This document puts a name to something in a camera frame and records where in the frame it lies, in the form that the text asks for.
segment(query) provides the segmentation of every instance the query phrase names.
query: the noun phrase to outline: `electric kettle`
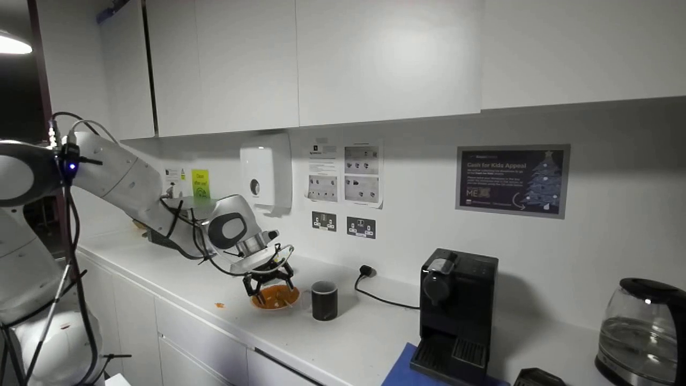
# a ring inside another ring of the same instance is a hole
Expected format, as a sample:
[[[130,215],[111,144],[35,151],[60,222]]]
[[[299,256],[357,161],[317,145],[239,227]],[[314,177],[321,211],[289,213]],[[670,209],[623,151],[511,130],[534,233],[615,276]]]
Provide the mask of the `electric kettle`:
[[[686,291],[622,278],[600,325],[596,366],[619,386],[686,386]]]

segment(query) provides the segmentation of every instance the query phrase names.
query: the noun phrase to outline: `black mug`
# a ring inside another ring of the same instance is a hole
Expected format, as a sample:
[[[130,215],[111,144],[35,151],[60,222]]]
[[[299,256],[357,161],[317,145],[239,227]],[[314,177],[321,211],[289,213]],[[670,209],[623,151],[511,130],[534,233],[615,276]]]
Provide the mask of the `black mug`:
[[[338,290],[329,281],[312,284],[312,317],[335,319],[338,315]]]

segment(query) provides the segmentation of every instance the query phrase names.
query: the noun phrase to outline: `white countertop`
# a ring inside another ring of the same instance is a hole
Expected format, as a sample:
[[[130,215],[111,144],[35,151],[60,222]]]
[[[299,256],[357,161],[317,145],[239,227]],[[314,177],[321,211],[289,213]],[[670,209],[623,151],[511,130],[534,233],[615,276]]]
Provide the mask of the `white countertop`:
[[[288,308],[261,310],[246,299],[242,278],[224,276],[209,263],[197,265],[171,249],[135,239],[132,232],[88,241],[80,249],[224,329],[245,345],[259,348],[325,383],[382,383],[406,344],[417,344],[420,314],[356,294],[357,265],[344,269],[294,256],[294,285],[299,290],[299,300]],[[338,288],[337,319],[310,317],[309,288],[314,281],[332,281]],[[363,285],[400,303],[417,299],[415,288],[382,276]],[[501,308],[495,308],[493,324],[490,375],[513,383],[521,368],[540,366],[567,383],[609,386],[592,365],[599,348],[596,330]]]

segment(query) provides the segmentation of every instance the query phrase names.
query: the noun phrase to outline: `coffee machine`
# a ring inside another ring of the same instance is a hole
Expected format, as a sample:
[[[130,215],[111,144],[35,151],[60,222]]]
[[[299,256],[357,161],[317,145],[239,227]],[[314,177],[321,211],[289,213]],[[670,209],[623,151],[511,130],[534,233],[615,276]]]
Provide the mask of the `coffee machine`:
[[[424,261],[412,368],[459,386],[486,383],[495,272],[495,258],[447,249]]]

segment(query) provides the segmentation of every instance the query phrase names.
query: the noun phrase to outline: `framed sign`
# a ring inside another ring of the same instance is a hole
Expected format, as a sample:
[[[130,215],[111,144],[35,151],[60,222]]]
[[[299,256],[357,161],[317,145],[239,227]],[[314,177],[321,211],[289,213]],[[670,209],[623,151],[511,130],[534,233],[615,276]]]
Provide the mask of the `framed sign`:
[[[570,145],[459,148],[456,209],[563,216]]]

